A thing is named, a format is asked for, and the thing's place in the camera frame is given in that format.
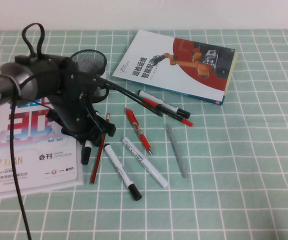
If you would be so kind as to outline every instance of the table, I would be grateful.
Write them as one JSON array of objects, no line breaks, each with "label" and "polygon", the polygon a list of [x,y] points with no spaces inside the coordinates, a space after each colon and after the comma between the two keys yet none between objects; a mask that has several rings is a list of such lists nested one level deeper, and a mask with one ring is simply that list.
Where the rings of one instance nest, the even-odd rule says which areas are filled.
[{"label": "table", "polygon": [[[193,127],[160,118],[118,92],[95,105],[111,113],[106,137],[143,198],[133,201],[106,154],[89,185],[97,150],[84,166],[84,185],[24,197],[33,239],[288,240],[288,29],[155,31],[234,48],[238,59],[223,106],[112,77],[137,31],[47,31],[43,50],[70,56],[104,53],[108,79],[142,89],[191,112]],[[38,31],[27,33],[36,45]],[[1,61],[28,54],[19,31],[0,31]],[[125,150],[127,136],[144,152],[124,114],[134,110],[153,156],[169,180],[161,186]],[[171,123],[188,178],[182,178],[164,129]],[[16,198],[0,200],[0,240],[26,239]]]}]

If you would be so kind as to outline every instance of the gray marker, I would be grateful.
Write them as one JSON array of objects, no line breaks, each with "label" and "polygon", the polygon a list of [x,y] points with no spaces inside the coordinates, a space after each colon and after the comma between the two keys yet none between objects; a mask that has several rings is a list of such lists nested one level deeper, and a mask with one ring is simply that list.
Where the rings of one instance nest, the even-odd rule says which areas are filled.
[{"label": "gray marker", "polygon": [[176,142],[175,136],[173,134],[172,127],[171,127],[171,125],[169,123],[167,123],[165,125],[165,129],[166,129],[166,131],[168,133],[168,136],[169,136],[169,139],[170,139],[170,143],[172,145],[172,148],[173,148],[176,160],[177,160],[177,164],[178,164],[179,170],[180,170],[183,178],[186,179],[189,176],[189,174],[188,174],[188,171],[186,170],[186,167],[184,165],[184,161],[183,161],[183,158],[181,156],[178,143]]}]

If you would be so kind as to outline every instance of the red graphic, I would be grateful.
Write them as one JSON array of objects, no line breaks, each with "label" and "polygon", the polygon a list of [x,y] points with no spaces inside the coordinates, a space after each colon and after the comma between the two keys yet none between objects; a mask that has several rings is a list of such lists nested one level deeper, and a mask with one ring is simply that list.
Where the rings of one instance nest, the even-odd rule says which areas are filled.
[{"label": "red graphic", "polygon": [[43,98],[41,99],[41,101],[42,101],[41,104],[43,104],[43,105],[49,105],[49,104],[51,104],[46,97],[43,97]]},{"label": "red graphic", "polygon": [[[14,140],[26,137],[29,132],[29,122],[30,122],[30,113],[29,112],[22,112],[22,113],[16,113],[14,115],[14,119],[21,119],[21,122],[14,124],[14,130],[20,129],[20,134],[14,135]],[[7,126],[7,130],[11,129],[11,125],[9,124]]]},{"label": "red graphic", "polygon": [[44,123],[44,130],[38,131],[38,123],[39,123],[39,116],[46,116],[48,114],[49,110],[38,110],[38,111],[32,111],[32,120],[31,120],[31,135],[34,136],[42,136],[46,135],[48,131],[50,130],[50,126],[48,123],[51,121],[45,117],[45,123]]},{"label": "red graphic", "polygon": [[[173,54],[177,56],[178,61],[192,62],[192,53],[199,52],[199,47],[194,47],[194,42],[184,39],[175,38],[173,43]],[[209,86],[211,88],[224,91],[227,79],[220,78],[212,71],[212,66],[205,65],[209,68],[209,76],[199,76],[199,72],[195,67],[179,65],[179,67],[191,78]]]}]

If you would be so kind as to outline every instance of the book cover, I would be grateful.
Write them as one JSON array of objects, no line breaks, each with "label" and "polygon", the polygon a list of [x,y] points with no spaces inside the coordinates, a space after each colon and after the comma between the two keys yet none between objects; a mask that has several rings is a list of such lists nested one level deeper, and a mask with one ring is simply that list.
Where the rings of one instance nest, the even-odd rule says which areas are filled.
[{"label": "book cover", "polygon": [[[47,98],[38,102],[51,107]],[[14,155],[23,194],[82,184],[79,143],[46,117],[48,109],[29,103],[16,107]],[[0,106],[0,198],[15,196],[10,154],[11,105]]]},{"label": "book cover", "polygon": [[221,105],[236,58],[235,49],[139,30],[113,76]]}]

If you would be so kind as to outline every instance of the red pencil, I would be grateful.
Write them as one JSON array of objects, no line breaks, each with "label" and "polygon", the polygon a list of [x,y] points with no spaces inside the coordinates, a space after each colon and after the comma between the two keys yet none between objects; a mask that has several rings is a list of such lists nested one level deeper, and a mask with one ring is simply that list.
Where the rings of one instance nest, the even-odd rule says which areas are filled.
[{"label": "red pencil", "polygon": [[[110,119],[110,114],[108,113],[108,114],[106,114],[106,121],[108,122],[109,119]],[[98,167],[100,164],[100,158],[101,158],[101,154],[102,154],[102,150],[103,150],[103,146],[104,146],[105,135],[106,135],[106,133],[103,133],[103,135],[102,135],[102,140],[101,140],[100,146],[98,148],[98,152],[97,152],[96,160],[94,163],[93,172],[92,172],[92,175],[90,176],[89,184],[94,184],[94,182],[95,182],[96,173],[98,171]]]}]

